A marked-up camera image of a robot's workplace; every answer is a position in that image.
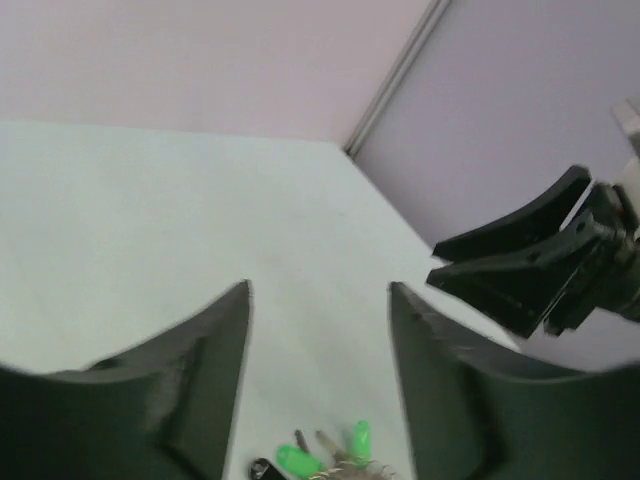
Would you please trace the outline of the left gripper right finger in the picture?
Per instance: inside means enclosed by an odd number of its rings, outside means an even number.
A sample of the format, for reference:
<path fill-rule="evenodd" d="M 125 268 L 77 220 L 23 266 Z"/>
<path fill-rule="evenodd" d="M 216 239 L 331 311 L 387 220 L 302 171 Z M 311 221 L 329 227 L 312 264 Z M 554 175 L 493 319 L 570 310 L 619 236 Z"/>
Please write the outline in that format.
<path fill-rule="evenodd" d="M 419 479 L 635 479 L 639 366 L 573 370 L 517 353 L 400 282 L 389 328 Z"/>

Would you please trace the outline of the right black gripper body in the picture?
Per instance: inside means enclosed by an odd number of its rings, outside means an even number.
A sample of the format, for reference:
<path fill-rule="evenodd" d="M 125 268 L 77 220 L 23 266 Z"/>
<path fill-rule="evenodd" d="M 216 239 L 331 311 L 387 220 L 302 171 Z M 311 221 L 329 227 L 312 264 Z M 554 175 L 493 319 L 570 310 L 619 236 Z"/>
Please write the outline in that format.
<path fill-rule="evenodd" d="M 597 182 L 564 228 L 574 245 L 570 275 L 544 318 L 544 331 L 577 329 L 596 309 L 639 322 L 639 213 L 620 184 Z"/>

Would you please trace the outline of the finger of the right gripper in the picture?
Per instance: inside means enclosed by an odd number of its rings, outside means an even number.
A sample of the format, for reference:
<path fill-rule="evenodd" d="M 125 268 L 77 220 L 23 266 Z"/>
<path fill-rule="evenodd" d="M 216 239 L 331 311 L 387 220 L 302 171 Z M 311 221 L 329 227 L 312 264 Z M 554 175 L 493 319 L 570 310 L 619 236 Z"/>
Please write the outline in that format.
<path fill-rule="evenodd" d="M 544 328 L 544 318 L 570 275 L 561 260 L 574 245 L 564 231 L 508 254 L 449 262 L 432 270 L 427 284 L 455 296 L 487 315 L 503 328 L 528 338 Z"/>
<path fill-rule="evenodd" d="M 572 165 L 553 185 L 520 209 L 486 225 L 438 242 L 433 255 L 463 262 L 508 254 L 549 238 L 591 183 L 583 166 Z"/>

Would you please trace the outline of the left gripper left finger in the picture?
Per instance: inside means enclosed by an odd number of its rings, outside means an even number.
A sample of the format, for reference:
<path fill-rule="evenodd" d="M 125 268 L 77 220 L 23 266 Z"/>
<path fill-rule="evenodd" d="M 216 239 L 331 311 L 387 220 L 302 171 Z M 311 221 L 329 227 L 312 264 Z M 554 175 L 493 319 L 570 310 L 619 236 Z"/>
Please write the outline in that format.
<path fill-rule="evenodd" d="M 5 479 L 220 479 L 251 327 L 241 281 L 85 370 L 1 369 Z"/>

